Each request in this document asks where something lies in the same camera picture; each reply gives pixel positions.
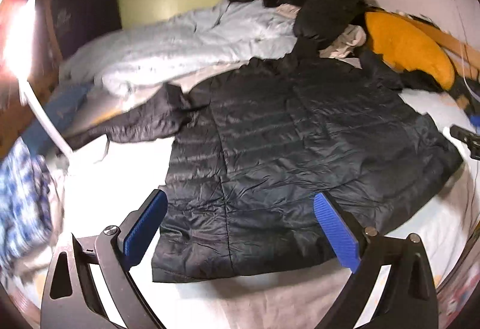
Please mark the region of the orange pillow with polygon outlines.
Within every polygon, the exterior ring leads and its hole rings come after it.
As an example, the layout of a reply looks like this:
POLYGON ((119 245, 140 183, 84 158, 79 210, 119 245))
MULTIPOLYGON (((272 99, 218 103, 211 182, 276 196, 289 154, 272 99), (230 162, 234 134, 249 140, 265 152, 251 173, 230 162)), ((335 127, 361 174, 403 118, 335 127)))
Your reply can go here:
POLYGON ((394 14, 366 12, 365 23, 376 54, 397 71, 423 71, 449 91, 456 71, 445 52, 425 32, 394 14))

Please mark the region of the wooden bed frame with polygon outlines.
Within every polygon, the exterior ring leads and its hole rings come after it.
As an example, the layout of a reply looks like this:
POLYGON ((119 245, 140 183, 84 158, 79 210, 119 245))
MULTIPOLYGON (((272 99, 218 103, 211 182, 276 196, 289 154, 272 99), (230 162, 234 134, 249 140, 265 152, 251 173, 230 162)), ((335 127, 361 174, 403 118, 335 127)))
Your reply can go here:
POLYGON ((438 28, 431 26, 431 24, 423 23, 422 21, 409 18, 408 16, 395 14, 379 8, 374 8, 373 10, 375 12, 391 14, 396 18, 401 18, 402 20, 413 24, 416 28, 420 29, 431 39, 433 39, 437 44, 454 53, 456 56, 461 57, 462 60, 467 62, 470 67, 469 77, 471 79, 473 79, 473 70, 479 71, 479 51, 472 48, 468 44, 459 41, 448 33, 442 32, 438 28))

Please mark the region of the dark headboard cushion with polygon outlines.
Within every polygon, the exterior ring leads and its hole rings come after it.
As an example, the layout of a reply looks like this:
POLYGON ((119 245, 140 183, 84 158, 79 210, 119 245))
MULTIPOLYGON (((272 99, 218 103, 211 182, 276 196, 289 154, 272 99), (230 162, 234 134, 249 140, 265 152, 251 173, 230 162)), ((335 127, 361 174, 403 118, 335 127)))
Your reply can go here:
POLYGON ((122 28, 118 0, 51 0, 50 10, 63 59, 89 41, 122 28))

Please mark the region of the black puffer jacket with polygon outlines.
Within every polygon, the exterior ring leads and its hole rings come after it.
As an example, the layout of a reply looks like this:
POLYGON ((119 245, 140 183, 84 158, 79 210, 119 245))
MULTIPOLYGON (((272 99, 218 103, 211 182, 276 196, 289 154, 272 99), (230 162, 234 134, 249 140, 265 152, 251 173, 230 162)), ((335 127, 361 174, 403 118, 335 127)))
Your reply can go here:
POLYGON ((394 72, 370 50, 359 66, 294 53, 253 58, 188 92, 167 83, 67 141, 79 149, 101 135, 173 138, 154 281, 297 270, 334 255, 313 213, 316 194, 389 232, 460 168, 433 119, 402 100, 405 88, 438 84, 424 72, 394 72))

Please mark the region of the white lamp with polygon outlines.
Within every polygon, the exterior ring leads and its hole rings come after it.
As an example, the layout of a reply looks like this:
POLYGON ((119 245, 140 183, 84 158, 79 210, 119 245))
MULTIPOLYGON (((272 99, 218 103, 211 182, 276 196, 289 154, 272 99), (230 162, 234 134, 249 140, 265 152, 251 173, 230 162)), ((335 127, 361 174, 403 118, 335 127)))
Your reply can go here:
POLYGON ((1 1, 1 156, 38 121, 70 160, 73 151, 45 107, 58 85, 59 69, 48 48, 41 46, 51 41, 51 23, 43 32, 41 20, 36 0, 1 1))

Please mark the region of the light blue duvet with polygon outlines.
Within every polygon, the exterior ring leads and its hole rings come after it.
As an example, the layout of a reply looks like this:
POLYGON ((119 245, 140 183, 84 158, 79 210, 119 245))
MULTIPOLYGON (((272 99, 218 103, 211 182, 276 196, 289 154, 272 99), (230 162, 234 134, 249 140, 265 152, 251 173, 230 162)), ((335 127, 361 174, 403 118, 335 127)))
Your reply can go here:
POLYGON ((261 0, 221 0, 90 41, 61 63, 59 82, 127 96, 212 65, 282 58, 296 43, 294 22, 261 0))

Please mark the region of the beige crumpled garment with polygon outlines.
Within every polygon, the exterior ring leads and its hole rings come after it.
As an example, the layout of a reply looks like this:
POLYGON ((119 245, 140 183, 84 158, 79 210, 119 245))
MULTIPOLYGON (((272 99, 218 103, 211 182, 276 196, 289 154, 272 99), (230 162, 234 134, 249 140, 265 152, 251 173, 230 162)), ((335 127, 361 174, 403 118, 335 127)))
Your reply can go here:
MULTIPOLYGON (((283 17, 295 19, 300 7, 290 4, 282 4, 276 7, 276 11, 283 17)), ((343 33, 326 49, 319 51, 319 57, 343 59, 355 48, 361 47, 367 41, 367 35, 362 26, 349 24, 343 33)))

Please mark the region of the blue plaid shirt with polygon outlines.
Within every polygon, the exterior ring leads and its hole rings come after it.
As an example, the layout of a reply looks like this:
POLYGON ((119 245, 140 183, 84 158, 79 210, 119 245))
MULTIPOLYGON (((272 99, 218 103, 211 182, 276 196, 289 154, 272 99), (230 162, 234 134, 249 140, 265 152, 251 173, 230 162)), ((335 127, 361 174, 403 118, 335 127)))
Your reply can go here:
POLYGON ((45 158, 33 156, 18 138, 1 161, 1 269, 9 274, 50 244, 50 182, 45 158))

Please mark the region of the blue pillow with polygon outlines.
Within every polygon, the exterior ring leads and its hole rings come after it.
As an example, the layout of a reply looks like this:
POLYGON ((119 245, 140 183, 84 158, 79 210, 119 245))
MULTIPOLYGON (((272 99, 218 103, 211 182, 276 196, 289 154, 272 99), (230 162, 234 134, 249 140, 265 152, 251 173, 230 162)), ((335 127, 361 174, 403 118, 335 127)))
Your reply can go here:
MULTIPOLYGON (((90 88, 92 88, 91 83, 84 83, 59 85, 54 90, 49 101, 44 105, 44 110, 60 133, 64 133, 72 123, 77 111, 86 101, 90 88)), ((54 142, 37 119, 32 120, 21 138, 33 156, 45 156, 54 147, 54 142)))

